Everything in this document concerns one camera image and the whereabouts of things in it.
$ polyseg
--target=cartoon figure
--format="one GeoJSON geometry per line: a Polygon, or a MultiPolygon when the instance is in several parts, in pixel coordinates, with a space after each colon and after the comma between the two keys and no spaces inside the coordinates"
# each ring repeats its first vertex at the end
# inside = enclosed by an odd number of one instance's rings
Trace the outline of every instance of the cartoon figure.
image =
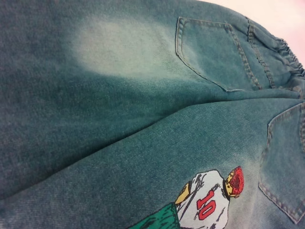
{"type": "Polygon", "coordinates": [[[223,229],[228,222],[230,198],[244,188],[241,167],[224,180],[217,170],[198,173],[188,182],[175,203],[138,222],[132,229],[223,229]]]}

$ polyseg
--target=red helmet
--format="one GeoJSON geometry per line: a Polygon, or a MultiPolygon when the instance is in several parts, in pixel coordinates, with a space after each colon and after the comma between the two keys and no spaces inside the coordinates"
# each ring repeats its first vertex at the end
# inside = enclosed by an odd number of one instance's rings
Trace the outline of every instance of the red helmet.
{"type": "Polygon", "coordinates": [[[241,194],[244,188],[244,175],[240,166],[233,170],[233,177],[229,183],[233,187],[233,195],[241,194]]]}

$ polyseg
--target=white jersey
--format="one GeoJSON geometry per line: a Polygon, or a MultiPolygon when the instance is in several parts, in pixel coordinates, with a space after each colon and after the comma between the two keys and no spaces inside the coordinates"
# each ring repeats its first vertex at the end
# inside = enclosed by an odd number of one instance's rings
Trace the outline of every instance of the white jersey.
{"type": "Polygon", "coordinates": [[[217,170],[197,174],[190,195],[177,206],[182,228],[223,229],[228,221],[229,200],[225,196],[224,179],[217,170]]]}

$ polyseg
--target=jeans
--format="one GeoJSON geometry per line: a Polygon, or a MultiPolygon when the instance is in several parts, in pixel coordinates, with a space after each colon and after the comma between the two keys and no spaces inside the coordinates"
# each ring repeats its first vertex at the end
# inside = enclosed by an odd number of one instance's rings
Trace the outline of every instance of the jeans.
{"type": "Polygon", "coordinates": [[[0,3],[0,227],[126,228],[241,166],[226,229],[305,227],[305,71],[189,0],[0,3]]]}

